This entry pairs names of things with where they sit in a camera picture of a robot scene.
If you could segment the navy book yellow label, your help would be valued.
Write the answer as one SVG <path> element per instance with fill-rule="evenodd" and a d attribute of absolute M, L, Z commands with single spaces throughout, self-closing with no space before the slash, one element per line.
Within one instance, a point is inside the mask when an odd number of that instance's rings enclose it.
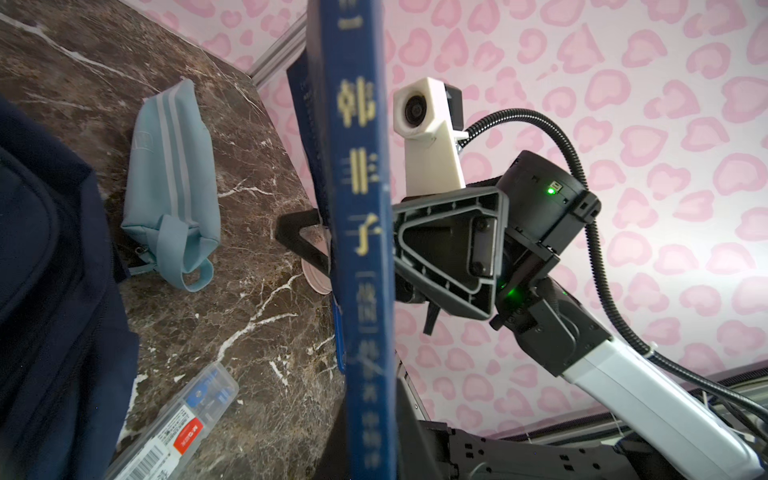
<path fill-rule="evenodd" d="M 397 475 L 394 266 L 383 7 L 311 1 L 296 115 L 327 209 L 340 307 L 349 475 Z"/>

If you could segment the teal pencil pouch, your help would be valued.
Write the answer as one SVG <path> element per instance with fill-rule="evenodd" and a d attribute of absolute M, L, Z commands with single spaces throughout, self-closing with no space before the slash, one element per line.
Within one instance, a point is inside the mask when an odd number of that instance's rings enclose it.
<path fill-rule="evenodd" d="M 141 265 L 173 287 L 204 289 L 221 242 L 212 139 L 192 80 L 148 98 L 133 129 L 121 228 Z"/>

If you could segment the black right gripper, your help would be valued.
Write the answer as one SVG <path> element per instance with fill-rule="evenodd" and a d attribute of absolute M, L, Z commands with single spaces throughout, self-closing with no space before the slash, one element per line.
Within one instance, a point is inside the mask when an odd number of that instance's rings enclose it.
<path fill-rule="evenodd" d="M 490 319 L 495 306 L 513 312 L 601 209 L 570 173 L 530 151 L 518 155 L 496 187 L 397 204 L 395 298 L 474 320 Z"/>

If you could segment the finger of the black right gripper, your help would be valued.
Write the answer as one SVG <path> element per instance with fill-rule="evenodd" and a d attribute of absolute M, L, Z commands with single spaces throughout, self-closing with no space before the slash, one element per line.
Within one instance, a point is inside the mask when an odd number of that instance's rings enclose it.
<path fill-rule="evenodd" d="M 284 214 L 277 218 L 275 240 L 321 273 L 329 274 L 329 255 L 302 235 L 305 229 L 320 225 L 321 216 L 317 209 Z"/>

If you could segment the navy blue student backpack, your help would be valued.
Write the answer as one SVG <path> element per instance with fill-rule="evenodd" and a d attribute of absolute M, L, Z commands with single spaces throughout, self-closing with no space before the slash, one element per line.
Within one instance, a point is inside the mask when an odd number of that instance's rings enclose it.
<path fill-rule="evenodd" d="M 101 479 L 139 340 L 92 168 L 1 105 L 1 475 Z"/>

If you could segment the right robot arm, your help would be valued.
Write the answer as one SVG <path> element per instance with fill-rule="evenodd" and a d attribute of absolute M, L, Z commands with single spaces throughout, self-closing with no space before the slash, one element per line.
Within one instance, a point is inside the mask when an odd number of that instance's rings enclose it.
<path fill-rule="evenodd" d="M 599 401 L 688 479 L 766 477 L 766 461 L 682 383 L 760 419 L 766 410 L 658 354 L 618 313 L 596 225 L 600 201 L 551 119 L 501 110 L 450 131 L 447 151 L 520 121 L 554 141 L 564 166 L 526 151 L 503 176 L 454 187 L 430 168 L 425 192 L 391 205 L 382 124 L 349 133 L 308 107 L 296 117 L 318 205 L 281 216 L 276 237 L 330 277 L 346 348 L 346 397 L 319 478 L 502 478 L 524 467 L 522 444 L 463 431 L 447 436 L 451 456 L 439 460 L 394 371 L 399 302 L 428 303 L 429 323 L 445 312 L 509 330 L 538 365 Z"/>

